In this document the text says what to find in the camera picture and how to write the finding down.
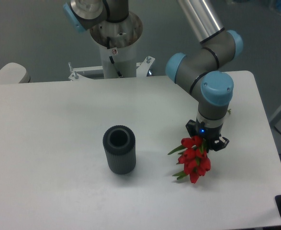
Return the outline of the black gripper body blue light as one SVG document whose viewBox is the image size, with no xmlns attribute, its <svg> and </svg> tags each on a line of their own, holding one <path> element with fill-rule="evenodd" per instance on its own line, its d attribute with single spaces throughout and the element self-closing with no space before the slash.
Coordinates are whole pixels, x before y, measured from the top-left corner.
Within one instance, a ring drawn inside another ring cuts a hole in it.
<svg viewBox="0 0 281 230">
<path fill-rule="evenodd" d="M 196 119 L 196 134 L 205 139 L 206 147 L 208 150 L 210 147 L 210 141 L 219 139 L 221 136 L 221 128 L 223 121 L 219 120 L 208 120 L 208 119 Z"/>
</svg>

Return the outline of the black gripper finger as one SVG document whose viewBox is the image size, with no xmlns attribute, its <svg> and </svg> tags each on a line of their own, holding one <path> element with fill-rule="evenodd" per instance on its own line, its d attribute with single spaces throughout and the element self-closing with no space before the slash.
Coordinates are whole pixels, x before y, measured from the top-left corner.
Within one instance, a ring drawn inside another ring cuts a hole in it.
<svg viewBox="0 0 281 230">
<path fill-rule="evenodd" d="M 190 137 L 196 136 L 196 122 L 189 120 L 186 124 L 186 129 Z"/>
<path fill-rule="evenodd" d="M 220 151 L 222 149 L 225 149 L 228 143 L 229 143 L 229 139 L 225 137 L 219 137 L 219 139 L 210 141 L 209 149 L 213 151 Z"/>
</svg>

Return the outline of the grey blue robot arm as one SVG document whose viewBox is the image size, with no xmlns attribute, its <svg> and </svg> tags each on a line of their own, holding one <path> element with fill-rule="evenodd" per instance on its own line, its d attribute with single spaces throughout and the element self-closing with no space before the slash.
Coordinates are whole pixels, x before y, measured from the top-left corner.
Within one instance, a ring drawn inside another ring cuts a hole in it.
<svg viewBox="0 0 281 230">
<path fill-rule="evenodd" d="M 166 75 L 198 102 L 196 120 L 186 124 L 190 136 L 206 140 L 209 150 L 219 151 L 228 144 L 221 129 L 233 96 L 232 78 L 219 68 L 243 50 L 241 36 L 226 30 L 208 0 L 178 2 L 193 29 L 201 49 L 190 58 L 174 54 L 166 64 Z M 101 47 L 105 78 L 135 77 L 140 68 L 132 52 L 140 39 L 143 25 L 129 10 L 126 0 L 71 0 L 64 13 L 78 32 L 89 31 Z"/>
</svg>

